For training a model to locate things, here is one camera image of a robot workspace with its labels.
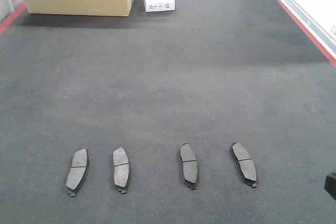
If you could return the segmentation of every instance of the brake pad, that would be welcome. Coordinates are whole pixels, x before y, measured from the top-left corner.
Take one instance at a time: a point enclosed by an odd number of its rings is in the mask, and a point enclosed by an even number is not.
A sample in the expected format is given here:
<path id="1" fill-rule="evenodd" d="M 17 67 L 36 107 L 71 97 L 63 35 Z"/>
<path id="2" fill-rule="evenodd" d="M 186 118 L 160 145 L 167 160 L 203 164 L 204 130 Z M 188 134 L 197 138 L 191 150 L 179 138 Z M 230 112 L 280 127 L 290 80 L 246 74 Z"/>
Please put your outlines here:
<path id="1" fill-rule="evenodd" d="M 324 188 L 336 200 L 336 172 L 326 177 Z"/>
<path id="2" fill-rule="evenodd" d="M 180 156 L 183 166 L 184 183 L 191 190 L 195 190 L 198 170 L 196 156 L 188 144 L 184 144 L 180 147 Z"/>
<path id="3" fill-rule="evenodd" d="M 74 197 L 83 184 L 89 169 L 89 157 L 86 149 L 75 152 L 67 179 L 67 191 Z"/>
<path id="4" fill-rule="evenodd" d="M 253 188 L 257 187 L 257 172 L 254 162 L 247 150 L 240 143 L 233 143 L 230 148 L 243 181 Z"/>
<path id="5" fill-rule="evenodd" d="M 125 194 L 130 178 L 130 164 L 125 150 L 120 147 L 113 152 L 114 164 L 114 186 L 115 188 Z"/>

